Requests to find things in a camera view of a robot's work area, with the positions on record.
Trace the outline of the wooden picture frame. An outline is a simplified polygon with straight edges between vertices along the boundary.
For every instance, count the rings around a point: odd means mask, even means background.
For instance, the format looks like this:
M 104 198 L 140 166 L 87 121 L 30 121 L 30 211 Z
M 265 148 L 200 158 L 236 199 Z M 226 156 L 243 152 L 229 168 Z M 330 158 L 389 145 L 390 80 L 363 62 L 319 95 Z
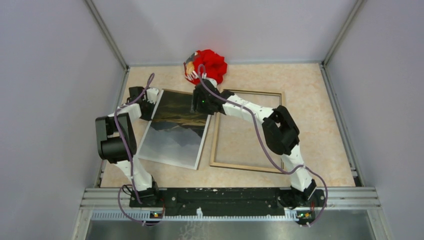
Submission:
M 275 108 L 279 105 L 286 105 L 285 92 L 234 89 L 230 91 L 244 100 L 263 107 Z M 280 168 L 284 169 L 285 165 L 281 157 L 267 147 L 262 124 L 257 123 L 257 127 L 268 154 Z M 254 124 L 239 117 L 222 113 L 215 114 L 209 165 L 210 167 L 281 174 L 265 155 L 259 143 Z

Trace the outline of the landscape photo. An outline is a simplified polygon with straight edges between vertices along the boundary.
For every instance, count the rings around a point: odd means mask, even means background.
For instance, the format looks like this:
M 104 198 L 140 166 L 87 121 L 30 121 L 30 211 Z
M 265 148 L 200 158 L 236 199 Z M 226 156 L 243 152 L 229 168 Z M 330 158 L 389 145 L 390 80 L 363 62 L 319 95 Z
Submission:
M 192 112 L 192 94 L 163 89 L 137 149 L 139 159 L 197 170 L 210 115 Z

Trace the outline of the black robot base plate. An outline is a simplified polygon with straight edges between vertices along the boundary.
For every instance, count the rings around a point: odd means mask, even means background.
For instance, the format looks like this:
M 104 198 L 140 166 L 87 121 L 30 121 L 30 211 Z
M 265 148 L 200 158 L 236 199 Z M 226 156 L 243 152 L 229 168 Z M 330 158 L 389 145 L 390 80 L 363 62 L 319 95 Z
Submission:
M 235 188 L 160 188 L 157 195 L 136 200 L 131 195 L 131 208 L 158 208 L 167 217 L 194 216 L 199 210 L 206 217 L 283 216 L 290 210 L 307 211 L 324 205 L 325 193 L 314 191 L 309 199 L 283 187 Z

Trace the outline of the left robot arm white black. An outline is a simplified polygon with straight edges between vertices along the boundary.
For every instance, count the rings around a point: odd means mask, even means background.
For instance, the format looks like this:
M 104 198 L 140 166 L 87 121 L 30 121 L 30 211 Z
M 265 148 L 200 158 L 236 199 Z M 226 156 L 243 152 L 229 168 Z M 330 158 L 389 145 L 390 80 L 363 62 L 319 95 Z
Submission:
M 160 202 L 161 194 L 152 175 L 135 157 L 138 147 L 132 123 L 152 120 L 159 94 L 157 88 L 131 87 L 127 103 L 95 120 L 99 157 L 118 167 L 130 181 L 134 197 L 149 207 Z

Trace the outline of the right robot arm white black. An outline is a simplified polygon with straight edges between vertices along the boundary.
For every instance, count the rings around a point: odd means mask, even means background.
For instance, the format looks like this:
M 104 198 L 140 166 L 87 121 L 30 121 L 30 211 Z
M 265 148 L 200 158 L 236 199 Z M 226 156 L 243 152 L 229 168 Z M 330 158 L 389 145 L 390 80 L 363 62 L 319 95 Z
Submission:
M 193 90 L 191 110 L 208 115 L 221 113 L 252 123 L 270 163 L 289 176 L 294 202 L 307 206 L 313 200 L 317 184 L 305 166 L 300 148 L 300 130 L 286 107 L 257 105 L 232 91 L 219 92 L 213 83 L 204 80 Z

